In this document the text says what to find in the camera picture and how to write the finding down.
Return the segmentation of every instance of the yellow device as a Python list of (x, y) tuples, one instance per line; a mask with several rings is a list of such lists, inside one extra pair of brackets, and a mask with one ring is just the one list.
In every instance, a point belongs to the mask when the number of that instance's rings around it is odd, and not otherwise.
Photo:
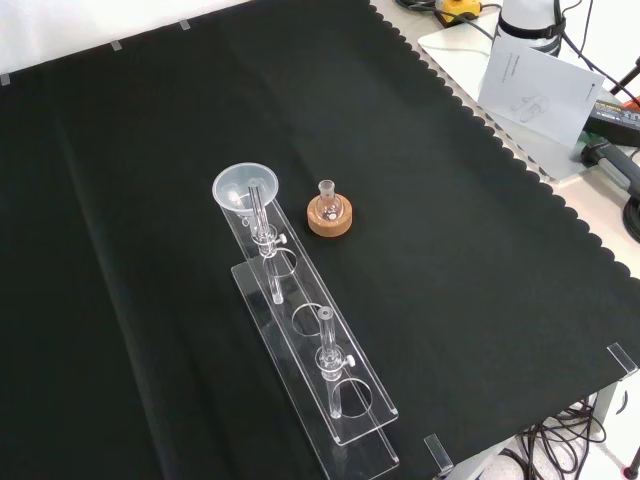
[[(461, 15), (468, 20), (475, 20), (480, 15), (482, 4), (480, 0), (436, 0), (436, 8), (443, 12)], [(457, 18), (449, 15), (443, 15), (438, 12), (435, 12), (435, 15), (445, 27), (452, 27), (462, 23)]]

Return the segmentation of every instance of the black fabric backdrop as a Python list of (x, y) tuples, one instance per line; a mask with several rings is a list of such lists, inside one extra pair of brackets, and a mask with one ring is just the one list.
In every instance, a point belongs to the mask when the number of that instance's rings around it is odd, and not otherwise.
[(42, 76), (0, 88), (0, 478), (162, 478)]
[[(614, 342), (640, 358), (639, 282), (366, 1), (255, 0), (190, 24), (11, 85), (46, 79), (165, 474), (320, 478), (230, 275), (242, 256), (210, 192), (238, 162), (278, 175), (398, 407), (388, 478), (436, 472), (431, 433), (460, 462), (612, 383)], [(306, 226), (323, 178), (354, 205), (339, 239)]]

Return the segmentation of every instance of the clear plastic funnel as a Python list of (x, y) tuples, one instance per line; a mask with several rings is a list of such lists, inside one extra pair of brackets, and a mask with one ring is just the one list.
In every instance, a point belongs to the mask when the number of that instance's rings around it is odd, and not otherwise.
[(270, 168), (259, 163), (238, 163), (223, 170), (213, 182), (211, 192), (218, 204), (243, 217), (253, 216), (249, 184), (258, 181), (261, 197), (267, 206), (278, 193), (278, 177)]

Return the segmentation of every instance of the black cable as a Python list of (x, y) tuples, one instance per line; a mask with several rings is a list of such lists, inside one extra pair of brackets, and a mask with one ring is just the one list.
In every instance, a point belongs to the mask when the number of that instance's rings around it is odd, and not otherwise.
[(573, 50), (574, 52), (576, 52), (578, 54), (578, 56), (584, 60), (584, 62), (587, 64), (588, 67), (592, 68), (593, 70), (595, 70), (596, 72), (600, 73), (602, 76), (604, 76), (606, 79), (608, 79), (609, 81), (611, 81), (616, 87), (618, 87), (620, 90), (622, 90), (624, 93), (626, 93), (627, 95), (629, 95), (629, 98), (631, 98), (631, 100), (633, 100), (636, 105), (638, 105), (638, 107), (640, 107), (640, 100), (638, 100), (636, 97), (633, 96), (633, 94), (627, 90), (625, 87), (623, 87), (622, 85), (620, 85), (618, 83), (617, 80), (614, 80), (610, 75), (608, 75), (606, 72), (604, 72), (601, 68), (599, 68), (597, 65), (595, 65), (591, 60), (589, 60), (587, 57), (585, 57), (580, 50), (578, 50), (578, 47), (575, 46), (575, 44), (571, 41), (571, 39), (567, 36), (566, 33), (562, 33), (562, 38), (563, 40), (566, 42), (567, 45), (569, 45), (569, 48), (571, 48), (571, 50)]
[(576, 7), (577, 7), (577, 6), (579, 6), (581, 3), (582, 3), (582, 0), (578, 0), (578, 3), (575, 3), (575, 4), (571, 5), (570, 7), (565, 8), (565, 9), (562, 11), (562, 15), (560, 15), (560, 16), (561, 16), (561, 17), (564, 17), (564, 14), (565, 14), (566, 12), (568, 12), (568, 11), (569, 11), (569, 10), (571, 10), (572, 8), (576, 8)]
[(480, 5), (480, 9), (484, 10), (485, 8), (489, 8), (489, 7), (493, 7), (493, 8), (497, 8), (498, 10), (502, 10), (502, 5), (500, 5), (499, 3), (483, 3)]
[(482, 33), (485, 37), (489, 38), (489, 40), (493, 41), (493, 35), (487, 32), (484, 28), (476, 25), (471, 20), (466, 18), (464, 15), (456, 15), (455, 13), (449, 13), (449, 12), (445, 12), (444, 10), (431, 7), (430, 5), (432, 5), (433, 2), (405, 3), (402, 0), (396, 0), (396, 3), (401, 7), (411, 10), (413, 12), (434, 12), (434, 13), (439, 13), (440, 15), (447, 15), (449, 17), (453, 17), (460, 22), (466, 23), (467, 25), (471, 25), (473, 28), (475, 28), (480, 33)]
[(583, 52), (584, 46), (587, 43), (587, 33), (589, 32), (589, 22), (591, 21), (591, 10), (593, 10), (593, 0), (589, 2), (589, 12), (587, 13), (587, 21), (584, 24), (584, 34), (582, 35), (582, 46), (580, 47), (580, 53)]
[[(554, 15), (556, 18), (556, 24), (560, 24), (562, 23), (562, 21), (564, 20), (564, 17), (562, 15), (562, 12), (560, 11), (560, 0), (555, 0), (553, 3), (553, 10), (554, 10)], [(638, 107), (640, 107), (640, 100), (638, 100), (636, 97), (633, 96), (633, 94), (627, 90), (626, 88), (624, 88), (622, 85), (620, 85), (620, 83), (618, 83), (617, 80), (613, 79), (611, 77), (611, 75), (608, 75), (606, 72), (604, 72), (601, 68), (599, 68), (598, 66), (596, 66), (591, 60), (589, 60), (587, 57), (585, 57), (582, 52), (580, 50), (578, 50), (578, 47), (575, 46), (575, 44), (571, 41), (571, 39), (569, 38), (569, 36), (566, 34), (566, 32), (562, 32), (562, 38), (563, 40), (566, 42), (567, 45), (569, 45), (569, 48), (571, 48), (571, 50), (573, 50), (574, 52), (576, 52), (578, 54), (578, 57), (580, 57), (582, 60), (584, 60), (584, 62), (587, 64), (587, 66), (589, 68), (593, 68), (593, 70), (595, 70), (596, 72), (600, 73), (601, 75), (603, 75), (605, 78), (607, 78), (609, 81), (613, 82), (613, 84), (615, 86), (617, 86), (618, 88), (620, 88), (620, 90), (622, 90), (624, 93), (626, 93), (627, 95), (629, 95), (629, 98), (631, 98), (637, 105)]]
[(622, 397), (622, 406), (620, 407), (620, 410), (616, 412), (616, 415), (620, 415), (622, 412), (624, 412), (625, 408), (627, 408), (627, 403), (629, 403), (629, 392), (625, 390), (624, 397)]
[[(565, 480), (565, 475), (571, 475), (575, 473), (575, 480), (578, 480), (580, 473), (584, 468), (587, 454), (589, 453), (589, 445), (591, 443), (603, 443), (606, 441), (606, 432), (602, 427), (602, 424), (594, 417), (595, 406), (597, 397), (593, 405), (589, 405), (587, 400), (580, 401), (579, 407), (569, 407), (564, 409), (558, 415), (550, 417), (559, 423), (559, 425), (549, 426), (545, 422), (533, 425), (521, 434), (517, 436), (518, 442), (523, 451), (523, 457), (509, 450), (508, 448), (502, 450), (500, 455), (507, 456), (515, 461), (524, 475), (524, 480), (544, 480), (540, 475), (540, 472), (534, 465), (534, 452), (536, 448), (536, 442), (540, 442), (544, 455), (547, 457), (549, 463), (558, 473), (561, 480)], [(600, 426), (604, 433), (603, 440), (591, 439), (591, 426), (593, 423)], [(576, 427), (583, 426), (580, 432), (576, 432)], [(566, 437), (561, 432), (569, 432), (572, 437)], [(585, 441), (585, 453), (580, 458), (578, 452), (572, 445), (572, 442), (576, 440)], [(569, 467), (564, 467), (560, 462), (556, 452), (554, 451), (553, 444), (562, 443), (565, 450), (570, 455), (571, 463)]]
[[(595, 412), (596, 410), (596, 405), (598, 403), (598, 396), (596, 396), (596, 399), (593, 401), (593, 407), (591, 407), (591, 420), (593, 421), (594, 417), (593, 417), (593, 412)], [(582, 462), (580, 462), (580, 466), (578, 467), (578, 470), (576, 471), (576, 480), (578, 480), (580, 478), (580, 474), (582, 473), (582, 468), (584, 467), (584, 464), (587, 463), (587, 455), (589, 455), (589, 445), (591, 445), (591, 423), (589, 422), (587, 423), (587, 443), (584, 446), (584, 456), (582, 457)]]

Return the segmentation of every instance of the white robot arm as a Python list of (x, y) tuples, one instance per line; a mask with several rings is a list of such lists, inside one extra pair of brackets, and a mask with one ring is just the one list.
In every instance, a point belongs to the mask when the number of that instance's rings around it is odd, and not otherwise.
[(557, 0), (504, 0), (498, 31), (557, 56), (564, 28), (558, 25), (557, 9)]

